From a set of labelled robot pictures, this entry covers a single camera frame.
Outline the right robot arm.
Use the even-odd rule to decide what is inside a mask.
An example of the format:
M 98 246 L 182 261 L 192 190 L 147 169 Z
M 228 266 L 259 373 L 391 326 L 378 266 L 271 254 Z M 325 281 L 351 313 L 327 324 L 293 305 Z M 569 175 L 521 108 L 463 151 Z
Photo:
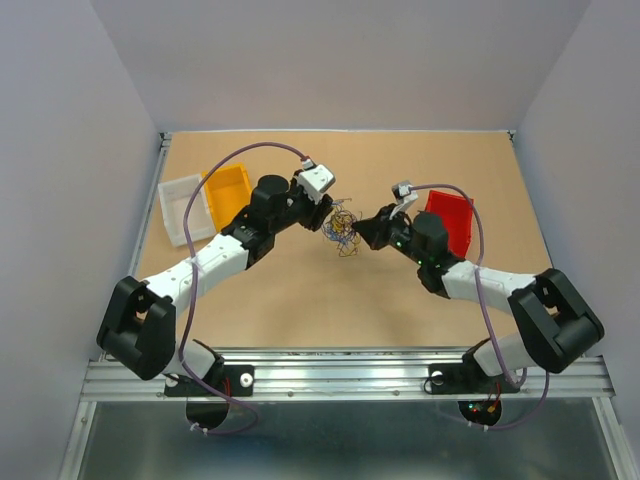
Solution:
M 371 249 L 390 246 L 416 263 L 428 292 L 474 302 L 483 312 L 497 309 L 515 321 L 516 333 L 491 334 L 460 362 L 430 373 L 425 387 L 431 394 L 480 393 L 494 383 L 516 392 L 507 374 L 532 367 L 559 374 L 604 337 L 601 321 L 562 271 L 532 275 L 479 267 L 449 249 L 448 233 L 433 213 L 409 218 L 387 205 L 353 228 Z

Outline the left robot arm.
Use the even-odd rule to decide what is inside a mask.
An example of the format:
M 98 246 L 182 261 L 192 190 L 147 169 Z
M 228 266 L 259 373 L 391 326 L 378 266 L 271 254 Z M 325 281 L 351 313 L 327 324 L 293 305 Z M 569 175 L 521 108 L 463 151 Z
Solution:
M 187 376 L 199 393 L 215 392 L 223 371 L 220 355 L 195 341 L 180 346 L 176 320 L 192 299 L 260 261 L 275 237 L 299 224 L 317 231 L 331 210 L 333 173 L 323 165 L 259 179 L 250 202 L 194 257 L 138 281 L 120 280 L 112 293 L 97 343 L 142 380 L 160 374 Z

